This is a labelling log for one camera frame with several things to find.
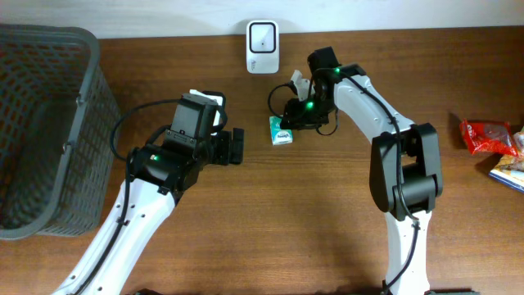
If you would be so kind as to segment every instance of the snack package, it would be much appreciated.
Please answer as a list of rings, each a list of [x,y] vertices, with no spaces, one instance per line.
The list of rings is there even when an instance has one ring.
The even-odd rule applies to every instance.
[[[510,135],[508,122],[464,122],[460,123],[460,132],[469,152],[496,152],[518,157],[517,145]]]
[[[515,143],[517,144],[518,154],[524,155],[524,131],[515,133],[513,139],[515,139]]]
[[[524,128],[513,137],[519,147],[518,157],[503,155],[499,164],[490,171],[490,176],[510,188],[524,193],[524,151],[522,145],[519,145],[522,143],[521,140],[524,139]]]
[[[269,117],[269,128],[271,129],[271,142],[273,145],[292,143],[293,133],[289,129],[280,129],[282,119],[271,116]]]

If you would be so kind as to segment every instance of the white electrical device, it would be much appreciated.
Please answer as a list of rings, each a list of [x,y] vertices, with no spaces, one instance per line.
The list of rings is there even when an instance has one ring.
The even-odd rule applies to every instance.
[[[252,74],[274,74],[280,62],[278,24],[253,20],[246,27],[246,65]]]

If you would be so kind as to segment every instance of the red snack bag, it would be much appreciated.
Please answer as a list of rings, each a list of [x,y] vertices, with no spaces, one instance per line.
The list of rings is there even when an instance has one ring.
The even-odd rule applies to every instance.
[[[497,152],[518,157],[517,146],[510,135],[508,122],[464,122],[460,132],[469,152]]]

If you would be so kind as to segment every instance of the small green box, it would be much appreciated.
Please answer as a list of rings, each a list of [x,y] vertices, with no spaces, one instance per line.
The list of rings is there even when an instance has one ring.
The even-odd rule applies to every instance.
[[[292,143],[293,134],[289,129],[280,129],[282,119],[272,116],[269,117],[269,128],[271,129],[271,142],[273,145]]]

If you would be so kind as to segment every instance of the white wall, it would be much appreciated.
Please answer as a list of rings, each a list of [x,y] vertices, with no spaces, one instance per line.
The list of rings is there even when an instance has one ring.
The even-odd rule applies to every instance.
[[[524,25],[524,0],[1,0],[4,23],[79,26],[98,38]]]

